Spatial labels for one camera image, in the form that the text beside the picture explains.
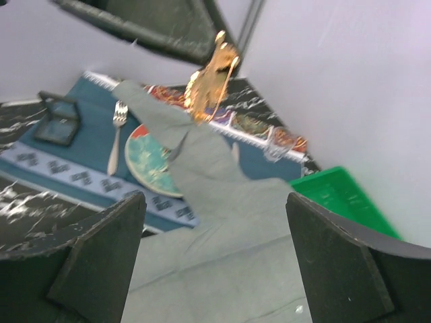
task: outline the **fork handle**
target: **fork handle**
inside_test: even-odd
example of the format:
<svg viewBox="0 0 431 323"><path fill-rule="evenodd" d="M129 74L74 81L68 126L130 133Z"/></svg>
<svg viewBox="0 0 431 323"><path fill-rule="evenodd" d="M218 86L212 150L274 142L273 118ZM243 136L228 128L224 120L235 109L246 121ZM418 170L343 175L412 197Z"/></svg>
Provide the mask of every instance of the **fork handle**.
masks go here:
<svg viewBox="0 0 431 323"><path fill-rule="evenodd" d="M120 146L120 127L115 130L114 145L112 145L112 151L110 152L108 161L108 175L112 176L117 171L119 164L119 146Z"/></svg>

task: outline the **table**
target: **table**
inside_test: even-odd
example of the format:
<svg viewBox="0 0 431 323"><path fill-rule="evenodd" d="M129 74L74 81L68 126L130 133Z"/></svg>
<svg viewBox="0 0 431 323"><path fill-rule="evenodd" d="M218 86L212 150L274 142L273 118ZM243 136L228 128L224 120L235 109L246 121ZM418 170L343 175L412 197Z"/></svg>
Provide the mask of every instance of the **table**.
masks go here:
<svg viewBox="0 0 431 323"><path fill-rule="evenodd" d="M223 106L229 105L235 111L276 127L283 125L246 79L232 80L229 88L235 95L223 102ZM183 91L185 87L172 89ZM11 147L43 115L43 108L36 100L0 104L0 152ZM318 171L318 165L306 153L303 175ZM66 201L31 183L17 183L7 174L0 174L0 251L13 250L24 240L61 229L97 211ZM154 231L145 229L143 238L154 234Z"/></svg>

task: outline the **plate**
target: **plate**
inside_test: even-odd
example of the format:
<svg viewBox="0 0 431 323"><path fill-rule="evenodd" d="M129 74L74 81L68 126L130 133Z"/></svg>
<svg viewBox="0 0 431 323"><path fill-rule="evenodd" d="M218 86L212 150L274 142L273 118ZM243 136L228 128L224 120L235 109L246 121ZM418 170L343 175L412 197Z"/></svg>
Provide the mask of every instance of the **plate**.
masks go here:
<svg viewBox="0 0 431 323"><path fill-rule="evenodd" d="M161 195L182 197L168 170L166 159L169 154L170 151L161 146L143 125L137 127L126 142L127 167L138 182Z"/></svg>

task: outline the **gray cloth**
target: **gray cloth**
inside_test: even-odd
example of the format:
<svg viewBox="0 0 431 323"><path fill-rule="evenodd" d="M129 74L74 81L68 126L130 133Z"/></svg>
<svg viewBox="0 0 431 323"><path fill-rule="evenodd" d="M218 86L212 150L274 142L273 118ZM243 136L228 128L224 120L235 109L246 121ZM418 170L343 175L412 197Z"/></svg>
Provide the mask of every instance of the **gray cloth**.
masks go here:
<svg viewBox="0 0 431 323"><path fill-rule="evenodd" d="M292 188L249 180L209 125L138 85L114 95L165 147L182 142L169 168L201 220L142 240L122 322L311 322L286 217Z"/></svg>

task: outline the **plate rim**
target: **plate rim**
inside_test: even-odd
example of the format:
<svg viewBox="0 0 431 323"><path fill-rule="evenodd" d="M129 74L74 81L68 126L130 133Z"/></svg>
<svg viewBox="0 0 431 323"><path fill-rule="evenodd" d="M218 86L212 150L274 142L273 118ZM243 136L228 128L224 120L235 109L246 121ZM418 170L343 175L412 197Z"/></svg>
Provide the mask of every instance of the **plate rim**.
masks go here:
<svg viewBox="0 0 431 323"><path fill-rule="evenodd" d="M132 174L132 176L142 185L144 185L146 188L148 188L150 191L157 193L157 194L161 194L164 196L168 196L168 197L174 197L174 198L182 198L184 197L184 194L182 193L172 193L172 192L166 192L163 190L160 190L152 185L149 185L148 183L145 183L137 174L137 172L134 170L134 168L131 166L131 162L129 161L129 158L127 157L129 154L129 142L132 138L133 133L139 128L139 127L145 127L145 125L141 124L139 125L135 130L132 131L132 133L129 135L129 137L127 138L126 144L125 144L125 148L124 148L124 154L125 154L125 161L126 161L126 165L127 168L129 169L130 173Z"/></svg>

